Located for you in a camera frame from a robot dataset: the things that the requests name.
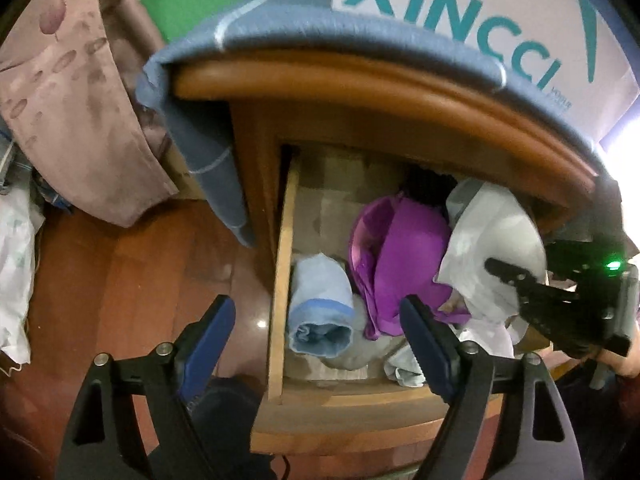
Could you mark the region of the pale floral white underwear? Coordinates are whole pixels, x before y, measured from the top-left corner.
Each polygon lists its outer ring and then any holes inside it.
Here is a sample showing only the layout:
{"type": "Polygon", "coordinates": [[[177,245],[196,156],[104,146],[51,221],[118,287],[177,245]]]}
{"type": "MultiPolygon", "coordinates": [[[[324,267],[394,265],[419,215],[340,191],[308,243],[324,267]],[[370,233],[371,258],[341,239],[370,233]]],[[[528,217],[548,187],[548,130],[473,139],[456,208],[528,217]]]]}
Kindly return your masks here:
{"type": "Polygon", "coordinates": [[[408,342],[399,347],[383,366],[386,377],[404,388],[421,388],[426,379],[408,342]]]}

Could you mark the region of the purple bra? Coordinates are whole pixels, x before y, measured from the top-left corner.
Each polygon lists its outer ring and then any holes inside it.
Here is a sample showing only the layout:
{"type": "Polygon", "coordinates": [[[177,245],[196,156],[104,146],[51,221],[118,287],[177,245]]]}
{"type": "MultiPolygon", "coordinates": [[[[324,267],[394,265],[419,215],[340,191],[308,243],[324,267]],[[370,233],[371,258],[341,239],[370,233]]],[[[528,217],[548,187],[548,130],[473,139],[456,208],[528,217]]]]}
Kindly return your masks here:
{"type": "Polygon", "coordinates": [[[362,208],[352,227],[348,267],[367,308],[364,336],[398,337],[401,300],[416,295],[437,321],[465,324],[465,307],[443,311],[452,288],[436,282],[451,230],[434,208],[403,195],[384,196],[362,208]]]}

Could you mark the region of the grey knitted cloth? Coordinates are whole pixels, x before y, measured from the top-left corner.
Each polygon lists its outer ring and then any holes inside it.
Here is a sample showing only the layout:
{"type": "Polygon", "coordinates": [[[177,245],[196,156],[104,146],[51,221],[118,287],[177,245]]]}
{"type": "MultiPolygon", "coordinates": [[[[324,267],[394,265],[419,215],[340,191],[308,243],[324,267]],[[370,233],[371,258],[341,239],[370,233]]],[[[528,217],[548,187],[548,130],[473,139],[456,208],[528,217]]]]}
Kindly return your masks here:
{"type": "Polygon", "coordinates": [[[362,333],[354,333],[352,343],[335,358],[321,358],[320,361],[334,370],[360,370],[368,365],[383,363],[406,342],[404,336],[379,336],[371,340],[362,333]]]}

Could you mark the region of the wooden drawer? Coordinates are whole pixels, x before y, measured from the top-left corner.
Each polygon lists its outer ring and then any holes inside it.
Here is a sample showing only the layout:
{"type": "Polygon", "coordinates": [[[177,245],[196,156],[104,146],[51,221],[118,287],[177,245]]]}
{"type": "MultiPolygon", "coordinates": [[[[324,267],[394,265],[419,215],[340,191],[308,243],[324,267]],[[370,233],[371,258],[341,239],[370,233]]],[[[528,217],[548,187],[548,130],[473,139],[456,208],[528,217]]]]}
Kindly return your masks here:
{"type": "Polygon", "coordinates": [[[334,370],[288,345],[291,274],[322,252],[346,263],[361,209],[399,188],[398,167],[356,156],[303,155],[286,177],[270,315],[268,386],[254,422],[256,453],[336,455],[434,439],[447,405],[429,388],[387,379],[383,363],[334,370]]]}

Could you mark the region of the brown wooden nightstand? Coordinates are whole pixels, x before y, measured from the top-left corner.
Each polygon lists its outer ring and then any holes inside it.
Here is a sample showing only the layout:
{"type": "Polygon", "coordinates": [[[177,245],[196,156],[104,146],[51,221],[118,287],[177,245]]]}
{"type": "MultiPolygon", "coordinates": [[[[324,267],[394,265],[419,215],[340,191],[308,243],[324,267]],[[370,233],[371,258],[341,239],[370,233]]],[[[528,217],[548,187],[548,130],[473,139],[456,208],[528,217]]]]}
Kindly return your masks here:
{"type": "Polygon", "coordinates": [[[226,102],[260,266],[273,276],[281,165],[309,143],[392,155],[495,182],[546,203],[551,231],[591,200],[597,167],[559,129],[442,76],[337,52],[262,50],[181,66],[171,89],[226,102]]]}

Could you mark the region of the white grey bra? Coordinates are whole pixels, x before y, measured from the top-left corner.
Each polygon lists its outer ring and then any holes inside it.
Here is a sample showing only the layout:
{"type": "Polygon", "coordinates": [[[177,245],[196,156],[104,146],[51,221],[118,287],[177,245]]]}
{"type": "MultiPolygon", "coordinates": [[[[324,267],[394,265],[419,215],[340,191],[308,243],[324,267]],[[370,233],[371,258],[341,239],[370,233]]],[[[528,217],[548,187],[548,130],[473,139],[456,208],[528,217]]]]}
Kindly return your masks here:
{"type": "Polygon", "coordinates": [[[512,264],[542,283],[547,258],[534,222],[510,190],[476,179],[460,181],[446,208],[452,231],[435,282],[461,297],[474,327],[517,344],[527,324],[509,326],[520,310],[515,288],[489,274],[485,262],[512,264]]]}

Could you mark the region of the white XINCCI shoe box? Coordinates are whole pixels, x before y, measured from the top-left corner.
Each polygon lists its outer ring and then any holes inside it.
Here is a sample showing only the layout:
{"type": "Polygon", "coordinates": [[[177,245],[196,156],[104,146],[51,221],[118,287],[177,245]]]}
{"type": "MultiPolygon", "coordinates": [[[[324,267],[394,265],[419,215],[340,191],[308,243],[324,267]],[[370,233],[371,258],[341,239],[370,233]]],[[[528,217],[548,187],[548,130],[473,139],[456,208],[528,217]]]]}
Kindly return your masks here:
{"type": "Polygon", "coordinates": [[[639,115],[639,49],[608,0],[332,0],[465,44],[537,89],[588,138],[639,115]]]}

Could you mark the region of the light blue rolled cloth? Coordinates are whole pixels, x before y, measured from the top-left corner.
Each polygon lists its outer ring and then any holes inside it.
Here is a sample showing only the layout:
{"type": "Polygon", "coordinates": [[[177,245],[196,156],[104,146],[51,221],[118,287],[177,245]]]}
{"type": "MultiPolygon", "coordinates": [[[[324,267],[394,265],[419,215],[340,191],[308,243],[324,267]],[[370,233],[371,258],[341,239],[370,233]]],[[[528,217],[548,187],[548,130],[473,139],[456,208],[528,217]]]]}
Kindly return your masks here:
{"type": "Polygon", "coordinates": [[[288,303],[288,345],[298,354],[334,359],[352,343],[352,285],[335,259],[318,254],[294,263],[288,303]]]}

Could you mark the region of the white patterned bed sheet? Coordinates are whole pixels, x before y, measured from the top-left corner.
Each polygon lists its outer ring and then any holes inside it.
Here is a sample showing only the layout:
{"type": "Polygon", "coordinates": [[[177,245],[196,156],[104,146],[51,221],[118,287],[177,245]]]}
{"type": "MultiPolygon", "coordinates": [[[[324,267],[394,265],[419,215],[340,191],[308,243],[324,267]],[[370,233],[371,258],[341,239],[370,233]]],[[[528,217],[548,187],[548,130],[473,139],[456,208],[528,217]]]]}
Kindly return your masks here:
{"type": "Polygon", "coordinates": [[[36,236],[44,218],[32,199],[30,180],[1,196],[1,352],[20,370],[32,352],[25,323],[36,274],[36,236]]]}

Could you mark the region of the pink floral pillow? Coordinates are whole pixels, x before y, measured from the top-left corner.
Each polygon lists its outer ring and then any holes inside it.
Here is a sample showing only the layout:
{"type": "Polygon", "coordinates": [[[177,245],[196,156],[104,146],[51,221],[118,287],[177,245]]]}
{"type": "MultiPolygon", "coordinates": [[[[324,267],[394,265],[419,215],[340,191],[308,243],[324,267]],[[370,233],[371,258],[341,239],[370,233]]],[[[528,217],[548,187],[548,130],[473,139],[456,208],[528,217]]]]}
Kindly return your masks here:
{"type": "Polygon", "coordinates": [[[178,188],[166,130],[134,97],[164,45],[140,0],[30,0],[1,46],[1,116],[73,206],[129,228],[178,188]]]}

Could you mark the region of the blue checked cloth cover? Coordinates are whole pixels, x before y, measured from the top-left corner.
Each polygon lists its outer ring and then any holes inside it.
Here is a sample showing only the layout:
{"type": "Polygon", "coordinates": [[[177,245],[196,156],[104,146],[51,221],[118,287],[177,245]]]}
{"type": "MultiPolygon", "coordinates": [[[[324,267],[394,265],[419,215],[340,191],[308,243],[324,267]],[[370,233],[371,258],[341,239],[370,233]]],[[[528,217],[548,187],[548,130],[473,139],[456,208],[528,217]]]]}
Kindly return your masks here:
{"type": "Polygon", "coordinates": [[[602,150],[562,118],[550,99],[514,70],[484,53],[429,30],[385,18],[337,12],[331,0],[244,0],[206,18],[151,56],[138,77],[136,98],[155,110],[205,193],[210,208],[244,246],[255,237],[232,155],[229,114],[220,118],[174,97],[172,66],[215,54],[268,48],[319,48],[407,65],[495,94],[541,119],[598,169],[602,150]]]}

